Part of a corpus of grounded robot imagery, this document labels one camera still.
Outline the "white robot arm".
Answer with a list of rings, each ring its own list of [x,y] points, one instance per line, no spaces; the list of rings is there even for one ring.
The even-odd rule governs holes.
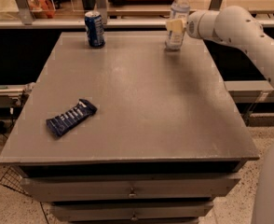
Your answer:
[[[241,50],[274,89],[274,39],[246,9],[198,10],[186,19],[167,20],[166,29]],[[251,224],[274,224],[274,143],[259,174]]]

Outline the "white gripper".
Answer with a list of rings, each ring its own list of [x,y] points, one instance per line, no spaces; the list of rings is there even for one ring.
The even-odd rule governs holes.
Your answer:
[[[189,17],[186,25],[182,19],[166,21],[166,29],[169,32],[182,33],[181,39],[185,39],[188,34],[192,38],[219,42],[220,38],[215,32],[215,21],[219,11],[198,10]]]

